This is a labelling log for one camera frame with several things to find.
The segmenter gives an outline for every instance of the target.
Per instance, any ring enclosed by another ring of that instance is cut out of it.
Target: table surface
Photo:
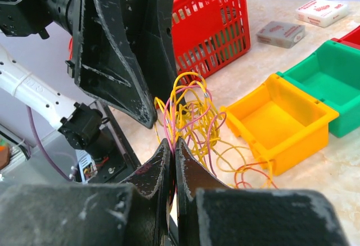
[[[348,2],[349,16],[328,28],[320,28],[295,19],[295,9],[305,2],[307,1],[247,0],[251,34],[250,51],[206,80],[208,89],[213,94],[214,105],[218,109],[247,95],[270,74],[285,71],[301,62],[326,40],[341,38],[360,25],[360,2]],[[270,21],[305,25],[307,34],[291,49],[258,43],[256,33]],[[113,113],[136,155],[144,163],[158,146],[155,131],[146,129],[117,110],[113,109]],[[240,137],[235,137],[226,125],[220,132],[223,140],[234,145],[247,146],[246,142]],[[326,148],[284,174],[274,177],[274,182],[279,188],[312,189],[324,194],[334,205],[348,239],[353,245],[360,245],[359,137],[360,129],[343,138],[330,135],[329,145]],[[250,151],[243,149],[242,152],[247,162],[254,161]],[[243,165],[243,161],[233,150],[225,157],[234,167]],[[222,172],[217,167],[215,172],[224,183],[233,183],[233,173]],[[245,175],[246,181],[254,187],[262,186],[265,178],[258,173],[250,172]],[[175,209],[172,215],[176,215],[176,206],[173,207]]]

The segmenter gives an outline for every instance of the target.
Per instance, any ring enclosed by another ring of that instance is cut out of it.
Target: white box
[[[296,18],[325,28],[349,14],[348,5],[328,0],[311,0],[296,10]]]
[[[291,48],[305,37],[305,26],[271,21],[257,33],[256,37],[261,43]]]

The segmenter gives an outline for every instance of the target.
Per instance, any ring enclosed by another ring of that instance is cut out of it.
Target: black bracket
[[[74,3],[70,76],[86,94],[151,128],[157,119],[153,97],[166,100],[176,78],[173,0]]]
[[[175,154],[163,140],[121,184],[0,191],[0,217],[7,219],[0,221],[0,245],[164,245],[174,172],[180,245],[349,245],[323,195],[230,189],[196,162],[183,140]]]
[[[100,126],[102,113],[85,104],[75,103],[75,111],[70,118],[62,118],[58,129],[74,149],[82,149],[91,155],[96,163],[103,161],[114,149],[114,142]]]
[[[0,29],[8,37],[39,33],[46,39],[45,27],[51,22],[47,8],[38,0],[0,0]]]

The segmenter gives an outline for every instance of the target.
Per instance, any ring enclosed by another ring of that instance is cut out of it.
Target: red plastic bin
[[[341,39],[334,38],[332,40],[360,50],[360,26]]]
[[[250,48],[246,0],[174,0],[172,37],[178,74],[204,78]],[[191,77],[182,79],[189,83]]]

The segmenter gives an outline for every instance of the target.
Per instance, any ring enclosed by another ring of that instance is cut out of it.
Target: gray box
[[[256,36],[258,42],[291,48],[305,37],[305,26],[271,21]]]

